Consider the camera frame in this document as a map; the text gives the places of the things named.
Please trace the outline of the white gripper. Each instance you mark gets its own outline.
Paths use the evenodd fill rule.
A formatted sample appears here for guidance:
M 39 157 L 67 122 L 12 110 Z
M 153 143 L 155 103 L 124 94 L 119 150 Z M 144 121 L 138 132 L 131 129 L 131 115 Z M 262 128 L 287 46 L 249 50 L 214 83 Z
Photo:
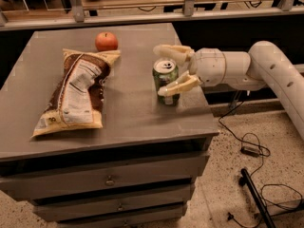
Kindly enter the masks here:
M 161 86 L 158 90 L 159 96 L 173 96 L 201 84 L 217 86 L 225 75 L 225 56 L 217 48 L 202 48 L 194 53 L 189 46 L 157 45 L 153 48 L 153 52 L 159 57 L 174 60 L 178 66 L 190 61 L 189 71 L 182 73 L 176 81 Z

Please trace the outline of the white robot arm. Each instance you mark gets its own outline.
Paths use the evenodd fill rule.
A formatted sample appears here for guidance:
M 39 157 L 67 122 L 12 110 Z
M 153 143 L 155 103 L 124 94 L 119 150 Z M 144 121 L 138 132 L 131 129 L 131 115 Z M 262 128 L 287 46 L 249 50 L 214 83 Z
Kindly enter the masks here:
M 236 90 L 255 91 L 268 86 L 279 99 L 301 138 L 304 139 L 304 77 L 275 44 L 254 43 L 247 52 L 187 46 L 158 45 L 153 52 L 170 58 L 187 70 L 174 82 L 161 87 L 164 97 L 195 86 L 227 84 Z

